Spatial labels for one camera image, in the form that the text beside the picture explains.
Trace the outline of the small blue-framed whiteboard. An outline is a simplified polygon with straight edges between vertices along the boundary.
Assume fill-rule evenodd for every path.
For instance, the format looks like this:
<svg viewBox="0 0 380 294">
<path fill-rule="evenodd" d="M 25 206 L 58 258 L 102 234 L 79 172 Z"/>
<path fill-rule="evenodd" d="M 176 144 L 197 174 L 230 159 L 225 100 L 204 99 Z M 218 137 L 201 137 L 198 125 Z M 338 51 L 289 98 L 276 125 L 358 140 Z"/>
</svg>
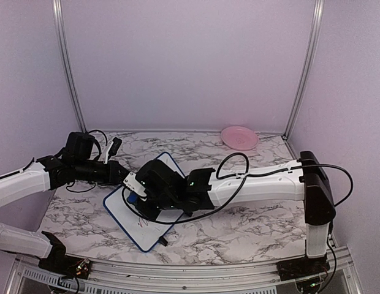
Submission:
<svg viewBox="0 0 380 294">
<path fill-rule="evenodd" d="M 156 157 L 156 159 L 159 159 L 168 165 L 168 167 L 170 167 L 173 171 L 178 172 L 179 175 L 184 178 L 184 173 L 169 153 L 163 152 Z M 174 225 L 155 224 L 154 222 L 150 222 L 136 216 L 126 206 L 122 198 L 122 192 L 124 192 L 125 198 L 132 193 L 132 191 L 126 189 L 124 186 L 121 186 L 114 190 L 114 192 L 108 194 L 103 200 L 104 208 L 118 224 L 120 229 L 122 229 L 122 231 L 125 232 L 125 234 L 138 247 L 138 249 L 144 253 L 151 251 L 157 244 L 167 247 L 168 241 L 166 239 L 166 234 L 173 228 Z M 158 217 L 158 221 L 176 222 L 181 220 L 183 216 L 184 214 L 177 219 L 177 214 L 171 214 L 166 217 L 163 216 L 163 213 L 161 213 Z"/>
</svg>

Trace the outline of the blue whiteboard eraser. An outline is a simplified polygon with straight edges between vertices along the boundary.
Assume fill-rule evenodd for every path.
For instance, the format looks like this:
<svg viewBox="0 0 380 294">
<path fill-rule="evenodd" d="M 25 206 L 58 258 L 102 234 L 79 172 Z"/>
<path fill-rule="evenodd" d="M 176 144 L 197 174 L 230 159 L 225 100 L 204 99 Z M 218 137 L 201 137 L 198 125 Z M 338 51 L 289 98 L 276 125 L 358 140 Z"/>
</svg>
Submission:
<svg viewBox="0 0 380 294">
<path fill-rule="evenodd" d="M 132 205 L 136 205 L 136 203 L 137 203 L 137 200 L 138 200 L 138 198 L 139 198 L 139 196 L 137 195 L 137 194 L 135 194 L 135 193 L 130 193 L 129 194 L 129 196 L 127 197 L 127 202 L 128 203 L 130 203 L 130 204 L 132 204 Z"/>
</svg>

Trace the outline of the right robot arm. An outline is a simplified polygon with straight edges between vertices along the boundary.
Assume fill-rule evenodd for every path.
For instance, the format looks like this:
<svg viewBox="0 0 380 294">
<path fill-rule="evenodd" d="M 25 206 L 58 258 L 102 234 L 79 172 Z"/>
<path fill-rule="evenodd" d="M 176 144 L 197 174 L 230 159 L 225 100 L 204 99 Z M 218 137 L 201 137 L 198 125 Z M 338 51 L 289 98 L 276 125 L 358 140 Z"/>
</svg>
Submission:
<svg viewBox="0 0 380 294">
<path fill-rule="evenodd" d="M 306 254 L 297 268 L 311 274 L 321 265 L 327 251 L 327 237 L 332 231 L 338 203 L 334 201 L 325 169 L 343 173 L 345 169 L 320 164 L 311 151 L 302 151 L 300 158 L 270 167 L 249 167 L 243 154 L 245 170 L 226 173 L 218 168 L 199 168 L 182 177 L 159 159 L 147 162 L 136 174 L 140 185 L 134 206 L 145 218 L 156 221 L 161 211 L 179 209 L 191 214 L 207 210 L 214 214 L 231 203 L 262 200 L 302 201 L 305 209 Z"/>
</svg>

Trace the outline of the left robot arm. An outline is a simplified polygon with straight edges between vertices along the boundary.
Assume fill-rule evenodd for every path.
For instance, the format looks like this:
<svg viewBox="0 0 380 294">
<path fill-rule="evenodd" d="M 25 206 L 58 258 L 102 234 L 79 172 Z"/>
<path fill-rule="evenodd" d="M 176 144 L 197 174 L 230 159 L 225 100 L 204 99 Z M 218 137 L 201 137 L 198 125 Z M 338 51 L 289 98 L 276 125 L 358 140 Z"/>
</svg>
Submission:
<svg viewBox="0 0 380 294">
<path fill-rule="evenodd" d="M 103 186 L 121 184 L 129 171 L 112 160 L 121 144 L 121 139 L 115 137 L 101 148 L 93 135 L 71 132 L 59 153 L 32 159 L 27 166 L 0 176 L 0 208 L 76 181 Z M 30 232 L 0 222 L 0 251 L 47 259 L 59 273 L 71 268 L 65 246 L 47 232 Z"/>
</svg>

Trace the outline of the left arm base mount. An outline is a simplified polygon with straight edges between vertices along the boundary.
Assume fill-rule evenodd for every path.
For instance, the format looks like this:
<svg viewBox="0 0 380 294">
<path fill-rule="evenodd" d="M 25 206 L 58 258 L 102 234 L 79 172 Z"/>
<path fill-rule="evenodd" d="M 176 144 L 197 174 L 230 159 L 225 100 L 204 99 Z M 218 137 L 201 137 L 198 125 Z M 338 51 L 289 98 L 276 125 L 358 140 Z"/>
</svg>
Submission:
<svg viewBox="0 0 380 294">
<path fill-rule="evenodd" d="M 40 259 L 38 267 L 64 276 L 87 279 L 91 270 L 91 261 L 88 258 L 77 258 L 68 255 Z"/>
</svg>

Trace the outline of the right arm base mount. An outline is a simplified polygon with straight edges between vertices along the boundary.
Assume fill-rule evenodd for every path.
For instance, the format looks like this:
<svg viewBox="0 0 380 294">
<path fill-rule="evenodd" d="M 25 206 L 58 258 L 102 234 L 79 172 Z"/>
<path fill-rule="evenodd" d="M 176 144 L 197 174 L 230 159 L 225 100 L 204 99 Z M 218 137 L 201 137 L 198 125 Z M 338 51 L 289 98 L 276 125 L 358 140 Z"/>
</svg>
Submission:
<svg viewBox="0 0 380 294">
<path fill-rule="evenodd" d="M 325 273 L 330 269 L 327 257 L 308 258 L 307 256 L 280 261 L 276 264 L 281 281 Z"/>
</svg>

